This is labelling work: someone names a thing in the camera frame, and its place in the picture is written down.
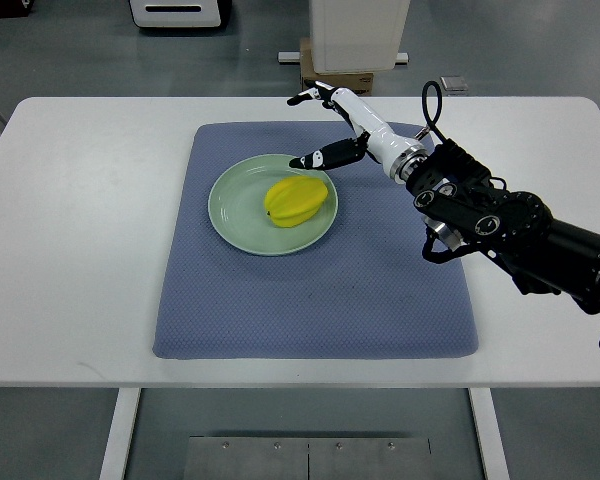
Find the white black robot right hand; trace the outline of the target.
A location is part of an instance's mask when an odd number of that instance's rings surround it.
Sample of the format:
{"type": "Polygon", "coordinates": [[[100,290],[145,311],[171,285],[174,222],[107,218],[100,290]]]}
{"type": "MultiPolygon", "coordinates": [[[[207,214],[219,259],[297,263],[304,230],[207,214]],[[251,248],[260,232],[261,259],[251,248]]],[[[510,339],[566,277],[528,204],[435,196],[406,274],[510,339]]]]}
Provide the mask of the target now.
{"type": "Polygon", "coordinates": [[[319,100],[324,108],[337,112],[352,128],[354,136],[292,159],[289,162],[292,168],[330,170],[369,156],[390,179],[402,184],[427,158],[420,141],[396,134],[369,105],[345,87],[310,81],[308,88],[288,99],[287,104],[296,106],[308,100],[319,100]]]}

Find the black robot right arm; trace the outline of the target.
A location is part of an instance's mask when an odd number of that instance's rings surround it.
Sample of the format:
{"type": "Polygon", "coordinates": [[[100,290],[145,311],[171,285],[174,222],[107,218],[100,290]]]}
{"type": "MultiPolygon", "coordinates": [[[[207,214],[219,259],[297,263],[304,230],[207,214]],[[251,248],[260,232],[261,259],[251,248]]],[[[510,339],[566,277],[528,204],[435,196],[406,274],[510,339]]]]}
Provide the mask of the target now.
{"type": "Polygon", "coordinates": [[[564,292],[600,314],[600,234],[556,219],[533,193],[508,190],[451,139],[414,157],[400,177],[427,222],[427,261],[480,252],[522,294],[564,292]]]}

